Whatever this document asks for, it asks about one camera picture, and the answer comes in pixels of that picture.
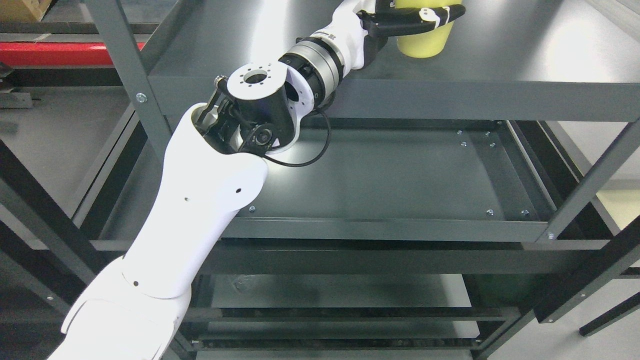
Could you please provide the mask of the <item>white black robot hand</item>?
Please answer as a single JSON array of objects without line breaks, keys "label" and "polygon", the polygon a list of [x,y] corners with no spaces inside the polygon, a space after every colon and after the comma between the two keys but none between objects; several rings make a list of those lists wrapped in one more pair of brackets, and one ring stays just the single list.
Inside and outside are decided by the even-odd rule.
[{"label": "white black robot hand", "polygon": [[422,35],[454,23],[466,13],[462,4],[395,7],[391,0],[344,0],[334,9],[331,22],[307,40],[327,44],[347,75],[366,68],[389,37]]}]

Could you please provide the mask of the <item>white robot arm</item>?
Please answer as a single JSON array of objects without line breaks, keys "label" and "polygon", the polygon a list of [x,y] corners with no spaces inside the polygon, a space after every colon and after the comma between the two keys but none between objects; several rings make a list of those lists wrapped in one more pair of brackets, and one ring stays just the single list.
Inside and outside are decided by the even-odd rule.
[{"label": "white robot arm", "polygon": [[238,212],[263,189],[272,155],[300,136],[365,60],[324,30],[279,59],[243,64],[192,105],[164,153],[158,193],[138,235],[71,306],[51,360],[159,360],[183,323],[191,284]]}]

